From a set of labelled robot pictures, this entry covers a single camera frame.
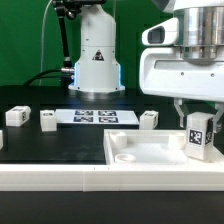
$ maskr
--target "white platform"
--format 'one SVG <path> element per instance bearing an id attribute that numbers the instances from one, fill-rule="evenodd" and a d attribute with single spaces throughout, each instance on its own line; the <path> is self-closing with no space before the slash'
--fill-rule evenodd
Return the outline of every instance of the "white platform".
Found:
<path id="1" fill-rule="evenodd" d="M 110 134 L 117 131 L 105 130 L 107 165 L 0 165 L 0 190 L 224 190 L 224 156 L 216 148 L 211 151 L 210 161 L 202 162 L 187 158 L 184 151 L 178 149 L 181 144 L 175 149 L 169 145 L 169 134 L 180 134 L 181 140 L 185 132 L 119 130 L 127 135 L 127 147 L 117 149 L 110 138 Z M 117 164 L 114 160 L 117 153 L 133 153 L 136 161 Z"/>

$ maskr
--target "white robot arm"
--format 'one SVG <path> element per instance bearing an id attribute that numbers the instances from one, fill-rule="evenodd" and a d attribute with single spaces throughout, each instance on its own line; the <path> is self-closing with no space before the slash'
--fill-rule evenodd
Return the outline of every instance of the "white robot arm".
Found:
<path id="1" fill-rule="evenodd" d="M 152 1 L 174 17 L 142 35 L 144 45 L 160 47 L 141 56 L 141 89 L 174 97 L 181 117 L 181 99 L 216 102 L 213 130 L 219 132 L 224 113 L 224 0 Z"/>
<path id="2" fill-rule="evenodd" d="M 116 23 L 101 7 L 106 0 L 55 0 L 63 43 L 64 67 L 73 72 L 71 95 L 105 99 L 124 94 L 120 82 L 120 65 L 115 59 Z M 81 16 L 81 57 L 74 69 L 69 56 L 64 17 Z"/>

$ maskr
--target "metal bracket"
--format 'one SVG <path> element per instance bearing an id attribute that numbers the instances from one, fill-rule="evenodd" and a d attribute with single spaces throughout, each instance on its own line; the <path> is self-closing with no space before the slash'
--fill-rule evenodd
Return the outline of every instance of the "metal bracket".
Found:
<path id="1" fill-rule="evenodd" d="M 189 114 L 186 104 L 184 104 L 185 99 L 174 98 L 174 106 L 177 113 L 180 116 L 180 126 L 184 128 L 184 117 Z"/>
<path id="2" fill-rule="evenodd" d="M 69 54 L 67 32 L 66 32 L 66 26 L 65 26 L 65 16 L 67 13 L 67 9 L 65 8 L 64 3 L 62 1 L 54 0 L 52 4 L 58 16 L 58 21 L 59 21 L 59 26 L 61 31 L 62 49 L 63 49 L 63 55 L 64 55 L 63 64 L 64 64 L 64 67 L 71 68 L 72 61 Z"/>
<path id="3" fill-rule="evenodd" d="M 222 117 L 224 115 L 224 104 L 216 103 L 215 109 L 218 110 L 216 115 L 213 118 L 213 132 L 219 133 L 222 131 Z"/>

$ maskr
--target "warning label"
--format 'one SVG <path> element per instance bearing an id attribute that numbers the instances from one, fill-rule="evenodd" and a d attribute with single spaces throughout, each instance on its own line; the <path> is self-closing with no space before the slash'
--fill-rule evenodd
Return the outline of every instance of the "warning label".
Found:
<path id="1" fill-rule="evenodd" d="M 100 50 L 98 50 L 93 57 L 93 61 L 104 61 L 103 55 Z"/>

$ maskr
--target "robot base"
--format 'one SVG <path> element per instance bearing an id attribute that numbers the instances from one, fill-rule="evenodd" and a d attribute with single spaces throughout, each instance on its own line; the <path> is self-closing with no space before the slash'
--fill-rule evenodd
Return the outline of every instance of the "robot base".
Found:
<path id="1" fill-rule="evenodd" d="M 115 97 L 124 96 L 125 89 L 107 93 L 107 92 L 85 92 L 85 91 L 69 88 L 69 95 L 84 98 L 84 99 L 90 99 L 90 100 L 106 100 L 106 99 L 113 99 Z"/>

